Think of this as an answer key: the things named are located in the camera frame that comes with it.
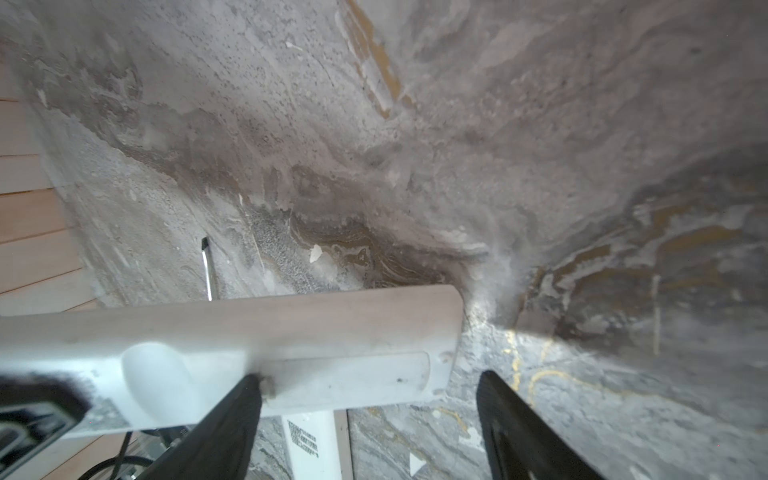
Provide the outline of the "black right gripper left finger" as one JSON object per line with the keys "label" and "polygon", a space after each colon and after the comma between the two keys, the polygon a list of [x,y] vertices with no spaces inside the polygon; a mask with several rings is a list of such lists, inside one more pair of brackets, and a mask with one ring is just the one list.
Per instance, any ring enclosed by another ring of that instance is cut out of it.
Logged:
{"label": "black right gripper left finger", "polygon": [[260,378],[243,377],[176,447],[142,479],[243,480],[260,420]]}

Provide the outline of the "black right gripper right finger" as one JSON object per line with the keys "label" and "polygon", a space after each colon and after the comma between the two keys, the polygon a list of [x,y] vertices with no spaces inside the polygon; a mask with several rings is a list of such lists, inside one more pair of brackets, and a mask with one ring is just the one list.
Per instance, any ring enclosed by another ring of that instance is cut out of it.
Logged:
{"label": "black right gripper right finger", "polygon": [[494,479],[600,479],[495,372],[480,376],[476,403]]}

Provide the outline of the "long white remote control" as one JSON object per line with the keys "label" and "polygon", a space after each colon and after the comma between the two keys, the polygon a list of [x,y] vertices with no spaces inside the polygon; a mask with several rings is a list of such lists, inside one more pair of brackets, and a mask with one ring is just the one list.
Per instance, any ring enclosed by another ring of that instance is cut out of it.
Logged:
{"label": "long white remote control", "polygon": [[266,417],[429,402],[463,319],[450,285],[5,317],[1,374],[73,387],[76,437],[195,424],[249,374]]}

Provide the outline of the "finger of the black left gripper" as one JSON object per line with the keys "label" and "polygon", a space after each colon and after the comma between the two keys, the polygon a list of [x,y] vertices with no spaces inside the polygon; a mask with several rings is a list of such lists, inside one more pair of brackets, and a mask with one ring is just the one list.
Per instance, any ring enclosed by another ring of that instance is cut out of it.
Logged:
{"label": "finger of the black left gripper", "polygon": [[8,477],[80,424],[90,402],[75,384],[1,377],[1,475]]}

